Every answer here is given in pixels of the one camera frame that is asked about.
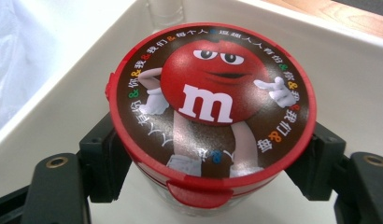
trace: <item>white m logo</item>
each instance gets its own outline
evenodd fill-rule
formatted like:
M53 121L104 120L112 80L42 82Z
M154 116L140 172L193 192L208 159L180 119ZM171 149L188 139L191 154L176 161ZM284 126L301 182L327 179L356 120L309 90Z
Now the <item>white m logo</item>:
M212 117L212 107L215 102L220 102L220 112L218 115L218 122L231 123L233 120L230 119L230 111L232 109L233 99L226 93L212 93L211 91L201 90L193 86L185 85L183 92L186 94L185 103L179 112L196 117L196 114L192 111L196 98L200 97L203 99L203 105L200 111L199 119L214 121Z

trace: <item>white tray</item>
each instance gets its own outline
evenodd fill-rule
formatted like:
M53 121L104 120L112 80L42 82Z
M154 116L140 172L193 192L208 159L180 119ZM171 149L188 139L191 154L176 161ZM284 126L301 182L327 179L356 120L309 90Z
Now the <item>white tray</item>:
M183 2L186 22L243 26L289 51L315 88L318 121L348 142L347 155L368 151L383 156L383 39L261 1ZM108 112L104 89L109 74L153 31L145 1L136 1L18 116L14 130L0 138L0 196L28 185L44 158L78 151L78 141ZM93 223L335 223L335 196L329 202L309 202L282 173L227 214L185 217L166 207L132 166L120 199L91 204L91 210Z

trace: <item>red lid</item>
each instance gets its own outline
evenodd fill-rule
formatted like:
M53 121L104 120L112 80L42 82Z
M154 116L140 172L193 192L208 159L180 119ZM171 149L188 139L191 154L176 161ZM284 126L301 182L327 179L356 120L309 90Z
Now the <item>red lid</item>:
M287 51L211 22L140 42L110 77L106 96L137 165L198 207L255 190L291 165L312 136L317 112L305 71Z

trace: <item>white hand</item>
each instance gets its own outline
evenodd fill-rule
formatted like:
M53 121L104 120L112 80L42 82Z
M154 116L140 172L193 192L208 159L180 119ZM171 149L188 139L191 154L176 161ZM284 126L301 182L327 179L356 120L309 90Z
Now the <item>white hand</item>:
M139 107L139 111L142 114L161 115L165 109L169 106L165 100L162 89L157 88L154 90L148 90L148 100L145 105Z
M296 104L291 91L285 87L284 79L276 77L274 81L275 83L267 83L256 79L253 83L262 90L268 90L270 97L282 108Z

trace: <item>white shoe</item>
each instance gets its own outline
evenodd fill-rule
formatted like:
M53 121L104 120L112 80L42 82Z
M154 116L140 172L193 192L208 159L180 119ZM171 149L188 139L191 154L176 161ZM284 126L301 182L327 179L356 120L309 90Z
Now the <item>white shoe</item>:
M201 160L194 160L182 155L172 155L166 166L186 175L201 176Z
M259 166L249 167L249 168L242 169L242 170L235 170L235 169L233 169L233 166L231 166L230 167L230 177L239 177L239 176L243 176L243 175L251 175L251 174L260 172L262 170L264 170L264 168L259 167Z

